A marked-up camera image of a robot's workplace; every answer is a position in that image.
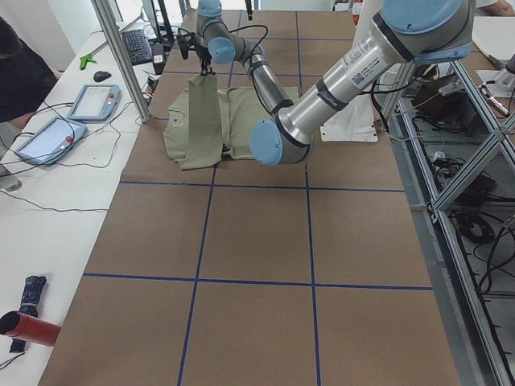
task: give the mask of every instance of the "red tube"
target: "red tube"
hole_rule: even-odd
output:
[[[56,344],[60,329],[60,326],[19,311],[8,312],[0,318],[0,334],[44,346]]]

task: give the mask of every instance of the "white cable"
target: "white cable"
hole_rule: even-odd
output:
[[[420,103],[420,104],[418,104],[418,105],[415,105],[415,106],[413,106],[413,107],[411,107],[411,108],[407,109],[406,111],[404,111],[404,112],[402,112],[402,113],[392,114],[392,117],[397,117],[397,116],[399,116],[399,115],[403,115],[403,114],[409,113],[411,110],[415,110],[415,109],[419,108],[420,106],[425,105],[425,104],[426,104],[427,102],[429,102],[430,100],[435,99],[436,97],[439,97],[439,96],[440,96],[440,94],[436,93],[436,94],[435,94],[434,96],[432,96],[431,98],[429,98],[429,99],[425,100],[424,102],[422,102],[422,103]]]

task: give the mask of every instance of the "aluminum frame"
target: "aluminum frame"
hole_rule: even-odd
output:
[[[111,9],[109,2],[106,1],[91,0],[91,3],[97,13],[97,18],[102,30],[104,31],[105,39],[107,40],[107,43],[111,48],[111,52],[113,53],[114,60],[122,73],[123,80],[126,83],[129,94],[134,102],[134,106],[136,106],[142,122],[147,122],[150,118],[150,111],[139,87],[136,75],[134,74],[129,54],[127,54],[127,50],[123,45],[113,10]]]

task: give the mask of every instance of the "wall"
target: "wall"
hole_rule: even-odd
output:
[[[0,15],[58,70],[65,70],[100,28],[90,0],[1,0]]]
[[[74,52],[78,52],[89,35],[100,29],[90,0],[47,0]]]
[[[2,0],[0,15],[48,65],[62,70],[75,56],[47,1]]]
[[[261,0],[260,10],[331,10],[332,0]]]

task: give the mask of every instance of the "blue joint cap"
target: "blue joint cap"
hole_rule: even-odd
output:
[[[277,165],[282,158],[282,139],[279,129],[270,119],[263,119],[250,132],[250,151],[262,165]]]
[[[203,18],[216,18],[222,14],[222,3],[220,0],[199,0],[196,13]]]
[[[415,64],[445,63],[451,60],[462,59],[470,53],[472,43],[463,46],[448,48],[437,52],[422,53],[415,57]]]
[[[218,36],[208,43],[208,51],[211,57],[218,64],[231,63],[236,56],[236,48],[234,43],[227,38]]]
[[[448,22],[466,0],[385,0],[382,16],[392,30],[420,35]]]

